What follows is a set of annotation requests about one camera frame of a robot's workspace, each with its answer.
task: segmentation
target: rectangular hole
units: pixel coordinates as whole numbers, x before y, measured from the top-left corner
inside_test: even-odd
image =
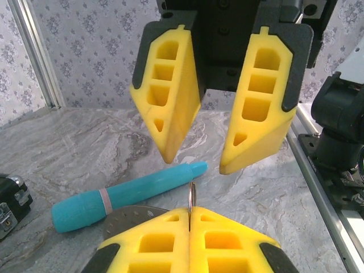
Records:
[[[151,105],[164,106],[167,104],[169,87],[161,85],[151,85],[147,96],[147,102]]]
[[[164,42],[157,50],[157,59],[176,60],[178,51],[178,42]]]
[[[170,273],[171,263],[144,262],[131,263],[127,273]]]
[[[275,77],[267,77],[253,74],[250,77],[248,90],[273,94],[275,81]]]
[[[142,237],[140,253],[173,252],[175,236],[168,233],[152,233]]]
[[[242,117],[248,121],[265,121],[270,105],[271,102],[267,100],[245,98]]]
[[[247,260],[239,258],[208,258],[208,273],[251,273]]]
[[[174,67],[171,65],[155,64],[152,78],[156,80],[171,81]]]
[[[205,247],[207,249],[242,249],[239,237],[230,231],[207,231]]]
[[[261,48],[255,57],[255,68],[278,70],[280,65],[280,57],[277,52],[270,48]]]

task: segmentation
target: marble countertop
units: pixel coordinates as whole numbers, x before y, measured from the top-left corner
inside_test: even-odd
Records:
[[[291,149],[229,176],[218,173],[228,112],[201,111],[174,164],[204,160],[197,204],[275,238],[301,272],[345,272]],[[32,211],[0,243],[0,272],[80,272],[102,242],[102,222],[67,234],[51,206],[76,193],[166,168],[136,110],[60,109],[0,130],[0,172],[21,175]],[[187,206],[188,185],[144,202]]]

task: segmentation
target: metal ring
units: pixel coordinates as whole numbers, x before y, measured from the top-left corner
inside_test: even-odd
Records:
[[[195,182],[190,182],[188,189],[188,214],[190,215],[193,206],[196,206],[196,185]]]

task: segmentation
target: teal handle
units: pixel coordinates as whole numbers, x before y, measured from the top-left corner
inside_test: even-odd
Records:
[[[107,188],[113,210],[133,205],[192,181],[208,169],[205,162],[181,164]],[[52,207],[52,220],[59,233],[89,226],[106,217],[100,191],[71,196]]]
[[[106,217],[99,191],[71,196],[52,207],[52,220],[59,233],[92,225]]]

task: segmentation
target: floral wallpaper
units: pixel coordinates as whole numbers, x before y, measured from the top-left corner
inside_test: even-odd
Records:
[[[0,127],[45,105],[14,17],[0,1]]]
[[[156,0],[28,0],[32,3],[67,106],[134,107],[129,85]],[[338,0],[301,100],[310,102],[364,34],[361,0]],[[234,93],[208,90],[204,109],[230,110]]]

